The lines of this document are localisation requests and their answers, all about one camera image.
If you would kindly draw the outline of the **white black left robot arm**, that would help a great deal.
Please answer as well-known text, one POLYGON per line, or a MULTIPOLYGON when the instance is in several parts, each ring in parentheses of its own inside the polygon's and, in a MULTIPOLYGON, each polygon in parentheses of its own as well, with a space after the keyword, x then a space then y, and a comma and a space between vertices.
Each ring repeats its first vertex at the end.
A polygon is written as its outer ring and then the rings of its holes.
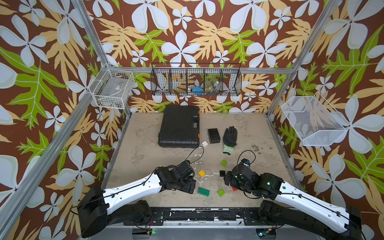
POLYGON ((196 187, 194 175, 190 161, 185 160, 175 166, 157 167, 148 176, 123 186, 92 188, 76 207, 82 238, 94 236, 117 223, 147 224, 152 212, 142 198, 165 190, 192 194, 196 187))

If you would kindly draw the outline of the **yellow lego brick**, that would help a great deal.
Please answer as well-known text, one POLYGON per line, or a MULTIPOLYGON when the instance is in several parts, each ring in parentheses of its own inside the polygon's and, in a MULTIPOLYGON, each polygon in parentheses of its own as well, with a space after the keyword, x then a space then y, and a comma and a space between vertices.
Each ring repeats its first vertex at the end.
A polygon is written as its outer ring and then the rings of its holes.
POLYGON ((200 171, 198 172, 198 175, 199 175, 201 178, 203 178, 203 177, 206 175, 206 173, 205 173, 205 171, 200 170, 200 171))

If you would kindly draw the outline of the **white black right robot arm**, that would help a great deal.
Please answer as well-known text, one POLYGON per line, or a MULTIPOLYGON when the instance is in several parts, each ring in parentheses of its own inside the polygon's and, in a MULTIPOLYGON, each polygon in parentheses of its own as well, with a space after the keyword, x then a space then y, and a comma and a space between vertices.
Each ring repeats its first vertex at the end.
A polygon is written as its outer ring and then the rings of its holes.
POLYGON ((324 202, 270 173, 258 175, 243 159, 224 177, 227 186, 263 199, 258 216, 264 224, 290 225, 326 240, 363 240, 361 212, 324 202))

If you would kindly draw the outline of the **dark green lego brick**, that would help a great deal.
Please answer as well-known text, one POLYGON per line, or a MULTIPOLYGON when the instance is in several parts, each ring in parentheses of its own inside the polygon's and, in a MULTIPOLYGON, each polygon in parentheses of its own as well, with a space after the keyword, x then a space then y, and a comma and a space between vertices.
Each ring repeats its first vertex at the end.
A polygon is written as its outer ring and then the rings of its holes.
POLYGON ((199 187, 199 188, 198 188, 198 194, 199 194, 199 195, 202 195, 202 196, 205 196, 205 197, 209 197, 209 195, 210 195, 210 190, 205 189, 205 188, 202 188, 202 187, 199 187))

